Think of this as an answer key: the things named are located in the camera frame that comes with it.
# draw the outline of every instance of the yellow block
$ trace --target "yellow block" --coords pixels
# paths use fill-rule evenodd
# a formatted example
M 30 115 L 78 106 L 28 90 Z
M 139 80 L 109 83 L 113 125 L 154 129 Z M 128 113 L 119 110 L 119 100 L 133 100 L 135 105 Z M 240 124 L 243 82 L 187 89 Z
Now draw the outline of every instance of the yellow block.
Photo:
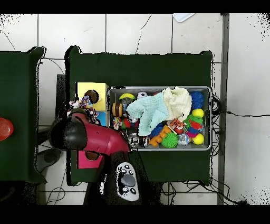
M 83 98 L 84 94 L 92 89 L 99 94 L 99 101 L 96 104 L 93 104 L 93 108 L 98 111 L 106 111 L 108 89 L 106 83 L 78 82 L 78 97 Z

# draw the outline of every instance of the white plastic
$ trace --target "white plastic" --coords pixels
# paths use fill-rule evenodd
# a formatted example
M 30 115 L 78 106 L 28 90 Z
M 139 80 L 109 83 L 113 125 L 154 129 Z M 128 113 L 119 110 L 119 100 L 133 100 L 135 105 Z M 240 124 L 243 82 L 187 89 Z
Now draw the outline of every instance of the white plastic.
M 175 20 L 178 23 L 181 23 L 185 20 L 187 20 L 188 18 L 190 18 L 191 16 L 193 16 L 195 13 L 173 13 L 173 17 L 175 18 Z

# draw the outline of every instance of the dark green mat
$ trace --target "dark green mat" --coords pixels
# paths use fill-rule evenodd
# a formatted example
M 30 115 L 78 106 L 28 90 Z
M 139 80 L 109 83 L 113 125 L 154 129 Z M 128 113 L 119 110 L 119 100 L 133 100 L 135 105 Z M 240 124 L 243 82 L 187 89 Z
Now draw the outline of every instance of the dark green mat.
M 45 183 L 34 169 L 37 140 L 36 69 L 43 48 L 27 53 L 0 51 L 0 117 L 9 119 L 13 134 L 0 141 L 0 180 Z
M 209 51 L 201 54 L 117 55 L 80 54 L 77 47 L 66 52 L 70 62 L 70 94 L 75 96 L 76 82 L 105 82 L 109 86 L 209 86 Z M 209 184 L 210 150 L 177 152 L 141 152 L 150 181 L 202 180 Z M 130 155 L 136 163 L 136 154 Z M 76 169 L 71 153 L 71 183 L 95 182 L 99 171 Z

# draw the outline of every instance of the gray bin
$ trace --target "gray bin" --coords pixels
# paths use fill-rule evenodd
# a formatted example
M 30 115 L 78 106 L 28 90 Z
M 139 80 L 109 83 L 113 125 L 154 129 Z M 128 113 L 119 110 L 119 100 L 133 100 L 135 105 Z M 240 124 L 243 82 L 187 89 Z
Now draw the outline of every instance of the gray bin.
M 165 148 L 161 144 L 157 147 L 153 147 L 152 145 L 147 146 L 146 148 L 138 146 L 139 151 L 204 151 L 211 148 L 211 89 L 206 86 L 179 86 L 186 88 L 189 92 L 192 91 L 200 91 L 205 98 L 204 105 L 202 107 L 202 110 L 204 111 L 204 117 L 203 117 L 203 124 L 204 124 L 204 142 L 201 145 L 196 145 L 194 143 L 189 143 L 186 146 L 180 146 L 177 145 L 175 148 Z M 160 92 L 163 89 L 166 89 L 168 87 L 123 87 L 123 88 L 117 88 L 117 87 L 111 87 L 108 91 L 109 96 L 109 108 L 112 107 L 112 104 L 114 102 L 120 103 L 121 100 L 119 100 L 119 97 L 124 93 L 130 93 L 134 96 L 137 96 L 138 92 L 146 92 L 149 96 L 151 96 L 154 92 Z M 110 113 L 110 119 L 109 119 L 109 125 L 112 121 L 112 115 Z

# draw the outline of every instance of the blue spiky ball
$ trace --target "blue spiky ball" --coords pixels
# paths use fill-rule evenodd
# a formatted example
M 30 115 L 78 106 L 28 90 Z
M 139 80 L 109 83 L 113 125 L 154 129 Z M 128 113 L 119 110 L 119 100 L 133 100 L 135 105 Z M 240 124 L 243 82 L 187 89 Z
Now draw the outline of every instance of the blue spiky ball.
M 204 95 L 199 91 L 191 92 L 190 95 L 192 99 L 191 108 L 192 109 L 202 108 L 204 105 Z

